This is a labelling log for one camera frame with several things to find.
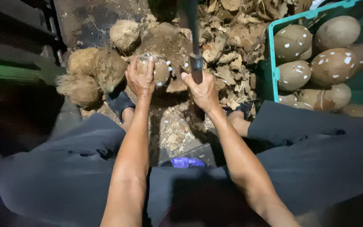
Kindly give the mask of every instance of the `foot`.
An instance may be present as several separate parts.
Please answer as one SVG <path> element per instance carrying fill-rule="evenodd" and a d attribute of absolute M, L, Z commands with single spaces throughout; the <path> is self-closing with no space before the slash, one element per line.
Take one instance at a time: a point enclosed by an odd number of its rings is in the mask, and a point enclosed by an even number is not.
<path fill-rule="evenodd" d="M 241 137 L 247 137 L 250 122 L 247 121 L 247 113 L 251 110 L 251 103 L 243 103 L 235 111 L 228 112 L 228 119 Z"/>
<path fill-rule="evenodd" d="M 120 119 L 121 123 L 132 119 L 132 116 L 134 115 L 135 104 L 130 100 L 124 91 L 121 91 L 120 93 L 112 92 L 106 94 L 106 102 L 111 110 Z"/>

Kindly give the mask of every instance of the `teal plastic crate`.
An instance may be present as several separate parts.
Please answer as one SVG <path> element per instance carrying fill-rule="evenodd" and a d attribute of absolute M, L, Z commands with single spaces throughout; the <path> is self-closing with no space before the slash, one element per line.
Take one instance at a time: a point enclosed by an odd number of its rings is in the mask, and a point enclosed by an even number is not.
<path fill-rule="evenodd" d="M 316 31 L 324 22 L 343 15 L 359 20 L 361 34 L 355 44 L 363 43 L 363 0 L 341 1 L 270 23 L 267 31 L 268 48 L 266 49 L 265 60 L 260 65 L 264 72 L 261 86 L 261 96 L 263 99 L 278 102 L 277 81 L 280 79 L 280 71 L 275 65 L 274 35 L 290 24 L 301 24 L 307 27 L 312 34 L 316 34 Z M 359 71 L 345 83 L 352 91 L 351 103 L 363 104 L 363 70 Z"/>

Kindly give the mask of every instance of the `purple cloth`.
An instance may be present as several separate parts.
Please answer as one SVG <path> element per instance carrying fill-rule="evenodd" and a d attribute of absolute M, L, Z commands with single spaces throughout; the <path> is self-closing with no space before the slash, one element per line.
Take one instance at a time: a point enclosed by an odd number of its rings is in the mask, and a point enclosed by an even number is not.
<path fill-rule="evenodd" d="M 203 161 L 192 159 L 188 157 L 177 157 L 171 160 L 173 167 L 175 168 L 189 168 L 190 166 L 205 166 Z"/>

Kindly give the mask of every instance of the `hand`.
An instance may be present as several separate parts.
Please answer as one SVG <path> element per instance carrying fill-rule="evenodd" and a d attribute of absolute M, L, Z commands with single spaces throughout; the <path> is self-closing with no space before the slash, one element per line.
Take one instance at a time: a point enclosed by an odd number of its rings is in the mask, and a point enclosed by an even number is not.
<path fill-rule="evenodd" d="M 217 91 L 215 90 L 214 76 L 203 71 L 203 82 L 196 84 L 191 74 L 182 73 L 181 78 L 189 87 L 194 103 L 205 113 L 209 114 L 213 110 L 220 108 Z"/>
<path fill-rule="evenodd" d="M 149 57 L 148 70 L 146 74 L 137 73 L 137 60 L 138 56 L 135 56 L 131 60 L 130 65 L 127 67 L 127 71 L 125 71 L 127 84 L 138 99 L 144 96 L 152 97 L 152 93 L 155 90 L 153 73 L 155 68 L 155 60 L 152 56 Z"/>

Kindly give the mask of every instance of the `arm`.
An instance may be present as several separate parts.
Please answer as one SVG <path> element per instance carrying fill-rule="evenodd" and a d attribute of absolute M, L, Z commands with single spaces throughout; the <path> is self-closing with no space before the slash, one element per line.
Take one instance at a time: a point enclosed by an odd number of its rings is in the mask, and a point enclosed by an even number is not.
<path fill-rule="evenodd" d="M 214 123 L 231 179 L 243 189 L 250 207 L 271 226 L 299 226 L 275 192 L 263 165 L 221 109 L 214 87 L 214 76 L 203 72 L 203 82 L 200 85 L 194 82 L 191 75 L 183 74 L 182 78 L 190 88 L 194 102 Z"/>
<path fill-rule="evenodd" d="M 131 125 L 114 164 L 102 227 L 141 226 L 149 167 L 148 114 L 152 93 L 154 60 L 150 57 L 148 73 L 138 75 L 137 58 L 125 73 L 128 86 L 138 97 Z"/>

